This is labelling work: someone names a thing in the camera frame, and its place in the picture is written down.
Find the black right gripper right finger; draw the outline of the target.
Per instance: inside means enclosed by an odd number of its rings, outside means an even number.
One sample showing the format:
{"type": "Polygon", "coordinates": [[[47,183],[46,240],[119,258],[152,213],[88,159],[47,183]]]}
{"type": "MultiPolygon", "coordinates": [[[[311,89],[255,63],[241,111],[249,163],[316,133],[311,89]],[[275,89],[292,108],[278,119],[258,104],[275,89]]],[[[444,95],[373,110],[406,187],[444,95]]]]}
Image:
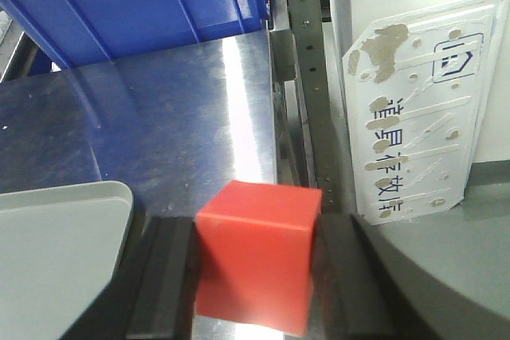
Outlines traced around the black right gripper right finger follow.
{"type": "Polygon", "coordinates": [[[509,320],[431,276],[347,214],[316,223],[312,252],[326,339],[507,339],[509,320]]]}

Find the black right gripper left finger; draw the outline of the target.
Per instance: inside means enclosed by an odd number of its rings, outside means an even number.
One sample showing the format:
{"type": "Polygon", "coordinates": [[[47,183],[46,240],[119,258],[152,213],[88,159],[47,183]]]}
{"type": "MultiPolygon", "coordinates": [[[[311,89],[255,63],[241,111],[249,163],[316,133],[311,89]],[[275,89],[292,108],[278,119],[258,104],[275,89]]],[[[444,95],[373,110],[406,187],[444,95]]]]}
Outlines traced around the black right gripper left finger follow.
{"type": "Polygon", "coordinates": [[[64,339],[189,339],[199,280],[190,217],[154,217],[104,290],[64,339]]]}

